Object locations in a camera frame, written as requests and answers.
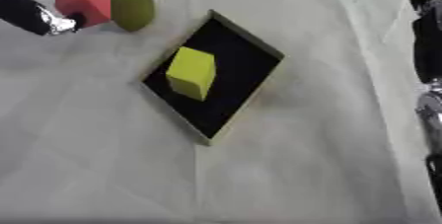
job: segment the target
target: white cloth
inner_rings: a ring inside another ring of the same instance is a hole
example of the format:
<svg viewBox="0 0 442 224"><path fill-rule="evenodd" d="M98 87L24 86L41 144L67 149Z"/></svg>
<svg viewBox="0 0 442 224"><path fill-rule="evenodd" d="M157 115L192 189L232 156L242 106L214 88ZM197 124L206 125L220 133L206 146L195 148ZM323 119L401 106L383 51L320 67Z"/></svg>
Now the white cloth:
<svg viewBox="0 0 442 224"><path fill-rule="evenodd" d="M438 222L406 0L155 1L136 34L0 24L0 218ZM136 77L209 9L287 58L206 148Z"/></svg>

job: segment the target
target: table surface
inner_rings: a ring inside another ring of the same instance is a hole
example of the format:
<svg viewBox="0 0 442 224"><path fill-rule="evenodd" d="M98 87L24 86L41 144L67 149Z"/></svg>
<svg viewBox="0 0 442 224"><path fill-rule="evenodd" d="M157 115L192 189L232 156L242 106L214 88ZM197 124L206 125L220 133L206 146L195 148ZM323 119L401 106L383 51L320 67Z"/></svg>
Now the table surface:
<svg viewBox="0 0 442 224"><path fill-rule="evenodd" d="M155 1L135 34L0 23L1 219L438 223L407 0ZM287 58L207 148L136 80L209 9Z"/></svg>

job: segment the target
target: tennis ball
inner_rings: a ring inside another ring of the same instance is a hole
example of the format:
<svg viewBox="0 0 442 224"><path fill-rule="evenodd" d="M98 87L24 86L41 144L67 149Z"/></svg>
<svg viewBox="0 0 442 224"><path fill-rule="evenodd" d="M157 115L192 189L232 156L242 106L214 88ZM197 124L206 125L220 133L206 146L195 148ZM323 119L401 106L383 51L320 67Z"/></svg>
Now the tennis ball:
<svg viewBox="0 0 442 224"><path fill-rule="evenodd" d="M154 0L111 0L111 17L122 29L136 32L155 17Z"/></svg>

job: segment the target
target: yellow cube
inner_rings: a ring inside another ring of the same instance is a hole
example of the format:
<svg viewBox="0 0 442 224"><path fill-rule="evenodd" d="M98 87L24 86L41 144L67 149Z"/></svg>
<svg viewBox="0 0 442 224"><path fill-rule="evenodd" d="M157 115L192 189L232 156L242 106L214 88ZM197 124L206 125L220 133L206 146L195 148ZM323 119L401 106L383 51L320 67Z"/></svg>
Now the yellow cube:
<svg viewBox="0 0 442 224"><path fill-rule="evenodd" d="M166 76L172 89L189 98L204 101L216 75L213 54L181 47Z"/></svg>

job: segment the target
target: black tray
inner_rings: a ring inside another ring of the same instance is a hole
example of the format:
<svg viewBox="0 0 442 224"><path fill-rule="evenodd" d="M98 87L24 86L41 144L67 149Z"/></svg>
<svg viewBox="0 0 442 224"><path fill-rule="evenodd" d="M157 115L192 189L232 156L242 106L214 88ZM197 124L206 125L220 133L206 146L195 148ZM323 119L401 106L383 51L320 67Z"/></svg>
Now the black tray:
<svg viewBox="0 0 442 224"><path fill-rule="evenodd" d="M175 93L166 78L166 71L181 46L215 55L216 78L204 102ZM197 129L205 137L204 144L210 145L283 57L225 17L210 11L202 25L142 82Z"/></svg>

